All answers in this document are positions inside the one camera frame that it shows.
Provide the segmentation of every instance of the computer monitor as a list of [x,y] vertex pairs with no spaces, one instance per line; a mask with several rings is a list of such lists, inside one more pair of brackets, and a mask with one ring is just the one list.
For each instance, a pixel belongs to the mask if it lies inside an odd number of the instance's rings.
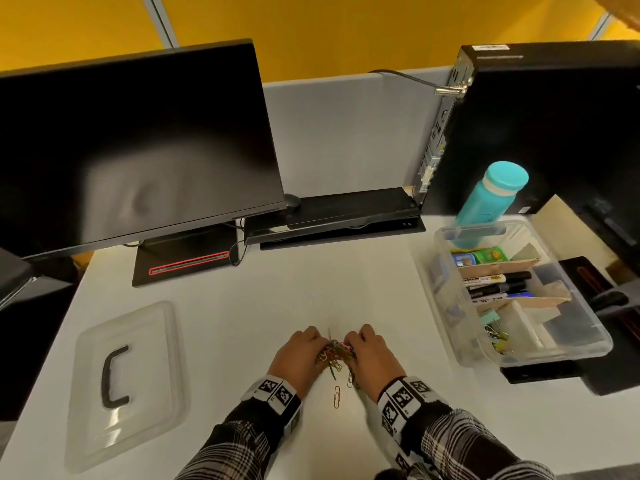
[[284,209],[249,40],[0,75],[0,248],[68,255]]

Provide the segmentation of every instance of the monitor base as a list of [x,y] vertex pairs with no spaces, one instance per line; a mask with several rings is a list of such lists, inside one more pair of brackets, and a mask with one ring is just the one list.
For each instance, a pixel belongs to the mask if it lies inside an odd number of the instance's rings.
[[238,260],[237,231],[218,224],[147,239],[138,247],[133,287],[231,266]]

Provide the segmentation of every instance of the gray cubicle panel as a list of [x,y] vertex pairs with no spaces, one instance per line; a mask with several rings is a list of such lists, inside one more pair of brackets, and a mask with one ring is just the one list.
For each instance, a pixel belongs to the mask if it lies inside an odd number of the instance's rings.
[[[444,84],[450,71],[406,72]],[[412,185],[440,105],[432,88],[394,75],[263,88],[284,191],[299,197]]]

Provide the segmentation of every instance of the desk surface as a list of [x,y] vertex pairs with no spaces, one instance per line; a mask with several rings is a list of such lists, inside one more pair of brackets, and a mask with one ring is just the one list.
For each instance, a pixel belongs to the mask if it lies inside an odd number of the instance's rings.
[[[557,474],[640,461],[640,388],[597,397],[580,379],[510,385],[488,362],[464,369],[451,361],[421,281],[431,236],[443,220],[424,221],[427,233],[250,248],[237,268],[139,289],[131,287],[134,249],[96,252],[0,461],[0,478],[71,477],[63,457],[78,335],[160,300],[174,304],[180,322],[190,395],[186,419],[75,477],[172,479],[293,331],[313,324],[341,337],[363,322],[385,336],[408,373],[473,412],[517,455]],[[340,409],[333,409],[335,383],[325,372],[270,479],[373,478],[386,466],[345,371],[338,381]]]

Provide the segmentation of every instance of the right hand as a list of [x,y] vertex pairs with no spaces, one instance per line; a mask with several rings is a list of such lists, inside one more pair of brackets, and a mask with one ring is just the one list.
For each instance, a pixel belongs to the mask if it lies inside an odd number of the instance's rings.
[[382,389],[389,382],[406,376],[396,356],[387,348],[385,339],[376,335],[371,325],[364,324],[359,334],[348,332],[344,343],[353,347],[358,357],[345,363],[355,375],[354,380],[374,403],[378,402]]

